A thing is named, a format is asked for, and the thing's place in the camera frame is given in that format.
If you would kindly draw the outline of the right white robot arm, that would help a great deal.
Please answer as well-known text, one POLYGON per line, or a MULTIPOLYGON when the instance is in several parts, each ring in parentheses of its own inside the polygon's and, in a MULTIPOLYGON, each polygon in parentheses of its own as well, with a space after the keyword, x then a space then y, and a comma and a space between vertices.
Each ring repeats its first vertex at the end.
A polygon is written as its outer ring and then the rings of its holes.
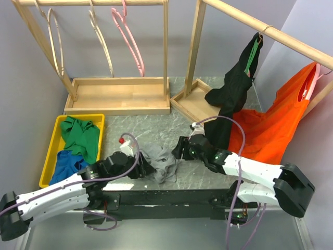
POLYGON ((270 165, 215 148, 202 134, 180 136, 172 150, 176 159, 200 160, 212 172, 242 177, 245 181, 228 194, 229 204, 257 202, 279 206, 302 218, 315 192, 314 185, 294 164, 270 165))

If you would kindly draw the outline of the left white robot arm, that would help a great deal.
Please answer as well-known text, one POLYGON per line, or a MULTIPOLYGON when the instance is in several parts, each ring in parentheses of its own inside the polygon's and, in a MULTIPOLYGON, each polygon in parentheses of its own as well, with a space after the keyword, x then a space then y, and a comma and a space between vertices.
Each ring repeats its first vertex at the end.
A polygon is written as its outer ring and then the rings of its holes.
POLYGON ((103 188, 108 182, 121 177, 139 179, 153 173, 155 169, 143 155, 115 152, 46 188, 20 195, 6 193, 1 199, 1 239, 16 239, 30 226, 66 211, 99 209, 107 199, 103 188))

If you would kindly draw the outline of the grey tank top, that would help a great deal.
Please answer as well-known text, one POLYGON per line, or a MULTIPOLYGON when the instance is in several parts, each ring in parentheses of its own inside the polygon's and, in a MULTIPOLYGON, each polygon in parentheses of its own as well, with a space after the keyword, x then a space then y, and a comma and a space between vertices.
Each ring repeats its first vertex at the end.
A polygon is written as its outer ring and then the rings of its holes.
POLYGON ((177 181, 176 171, 180 160, 176 159, 171 149, 156 143, 145 143, 140 150, 154 172, 147 179, 157 184, 177 181))

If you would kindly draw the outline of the pink plastic hanger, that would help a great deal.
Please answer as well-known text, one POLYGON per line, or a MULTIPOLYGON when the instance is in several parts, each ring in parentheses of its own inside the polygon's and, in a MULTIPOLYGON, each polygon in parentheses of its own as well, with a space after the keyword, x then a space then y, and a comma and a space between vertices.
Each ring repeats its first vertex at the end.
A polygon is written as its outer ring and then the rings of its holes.
POLYGON ((145 76, 145 66, 144 61, 137 46, 137 43, 127 25, 126 16, 127 16, 127 6, 125 0, 121 0, 122 4, 122 13, 117 11, 114 7, 111 8, 111 14, 113 22, 118 28, 120 34, 122 35, 126 45, 128 46, 139 71, 141 77, 145 76))

